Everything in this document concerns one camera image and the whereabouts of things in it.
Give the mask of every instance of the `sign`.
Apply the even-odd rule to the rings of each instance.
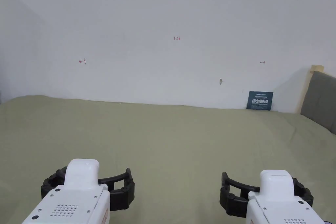
[[[273,92],[250,91],[247,101],[248,110],[271,110]]]

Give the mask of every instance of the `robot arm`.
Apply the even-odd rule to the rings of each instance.
[[[325,224],[312,209],[310,191],[284,170],[261,172],[261,186],[249,186],[222,174],[220,204],[229,215],[246,218],[246,224]],[[241,190],[240,197],[230,186]]]
[[[98,179],[98,170],[95,159],[73,159],[57,170],[43,182],[42,200],[23,224],[108,224],[110,211],[129,207],[135,184],[129,168],[106,179]],[[124,186],[115,190],[114,183],[122,180]]]

